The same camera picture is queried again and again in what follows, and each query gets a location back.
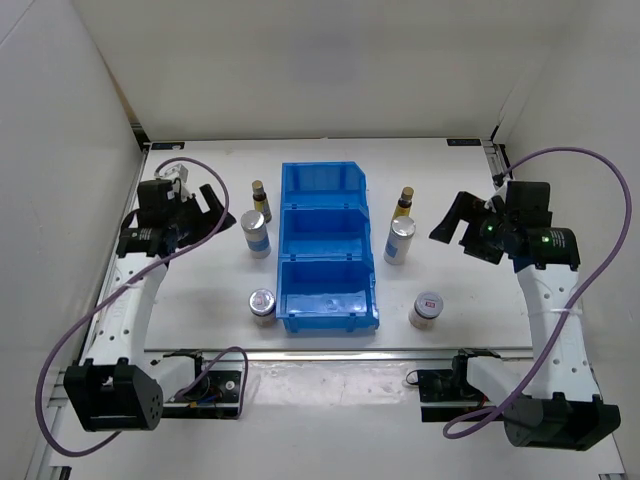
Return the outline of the white-lid spice jar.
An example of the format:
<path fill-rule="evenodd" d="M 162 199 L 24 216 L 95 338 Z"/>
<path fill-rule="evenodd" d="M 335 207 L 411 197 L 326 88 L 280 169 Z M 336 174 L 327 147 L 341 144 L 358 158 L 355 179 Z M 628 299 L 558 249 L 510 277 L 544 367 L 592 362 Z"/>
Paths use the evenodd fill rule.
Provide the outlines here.
<path fill-rule="evenodd" d="M 256 325 L 268 327 L 276 322 L 276 298 L 271 290 L 256 289 L 250 294 L 248 305 Z"/>
<path fill-rule="evenodd" d="M 424 291 L 416 297 L 409 311 L 408 319 L 415 328 L 428 330 L 434 326 L 435 319 L 442 313 L 443 309 L 444 300 L 438 293 Z"/>

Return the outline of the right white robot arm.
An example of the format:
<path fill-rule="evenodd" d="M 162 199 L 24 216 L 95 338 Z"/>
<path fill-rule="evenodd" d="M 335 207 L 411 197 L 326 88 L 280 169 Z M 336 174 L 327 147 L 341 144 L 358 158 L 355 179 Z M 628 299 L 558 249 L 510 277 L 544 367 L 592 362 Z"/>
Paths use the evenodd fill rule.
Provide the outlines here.
<path fill-rule="evenodd" d="M 449 387 L 460 399 L 484 395 L 516 447 L 586 451 L 621 423 L 591 372 L 579 311 L 580 256 L 574 232 L 555 227 L 545 182 L 509 181 L 483 200 L 459 192 L 429 237 L 451 242 L 467 227 L 465 254 L 491 264 L 508 257 L 524 295 L 534 364 L 519 376 L 490 350 L 461 349 Z"/>

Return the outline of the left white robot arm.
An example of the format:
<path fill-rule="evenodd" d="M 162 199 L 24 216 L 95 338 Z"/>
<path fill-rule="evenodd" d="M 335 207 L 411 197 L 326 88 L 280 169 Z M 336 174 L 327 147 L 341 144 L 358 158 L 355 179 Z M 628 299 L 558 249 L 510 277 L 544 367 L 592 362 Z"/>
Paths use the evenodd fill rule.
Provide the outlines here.
<path fill-rule="evenodd" d="M 102 312 L 85 359 L 67 369 L 64 388 L 89 432 L 153 430 L 166 401 L 198 400 L 210 377 L 195 353 L 148 361 L 144 344 L 159 287 L 173 253 L 214 229 L 234 225 L 208 184 L 192 194 L 180 179 L 144 181 L 138 206 L 121 227 L 112 285 L 118 298 Z"/>

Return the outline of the silver-lid shaker can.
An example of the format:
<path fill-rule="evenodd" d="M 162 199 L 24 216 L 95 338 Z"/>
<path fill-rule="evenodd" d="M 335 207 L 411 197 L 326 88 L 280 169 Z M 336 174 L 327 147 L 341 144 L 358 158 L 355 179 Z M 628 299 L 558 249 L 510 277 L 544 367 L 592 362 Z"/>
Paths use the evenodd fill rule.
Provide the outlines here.
<path fill-rule="evenodd" d="M 271 245 L 264 215 L 256 210 L 246 211 L 241 217 L 241 228 L 251 256 L 256 259 L 268 257 Z"/>
<path fill-rule="evenodd" d="M 384 249 L 384 260 L 392 265 L 403 264 L 416 232 L 415 221 L 409 216 L 398 216 L 390 224 Z"/>

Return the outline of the small brown yellow bottle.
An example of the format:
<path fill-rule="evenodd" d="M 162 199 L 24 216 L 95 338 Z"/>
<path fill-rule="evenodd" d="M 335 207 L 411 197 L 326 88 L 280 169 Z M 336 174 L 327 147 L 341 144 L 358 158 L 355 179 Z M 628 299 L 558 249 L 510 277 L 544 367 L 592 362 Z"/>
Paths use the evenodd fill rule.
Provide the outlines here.
<path fill-rule="evenodd" d="M 264 216 L 265 222 L 269 223 L 272 220 L 272 213 L 262 181 L 255 180 L 252 182 L 252 198 L 254 209 L 261 212 Z"/>
<path fill-rule="evenodd" d="M 397 201 L 393 219 L 401 216 L 409 216 L 413 203 L 414 189 L 406 186 L 402 189 L 401 195 Z"/>

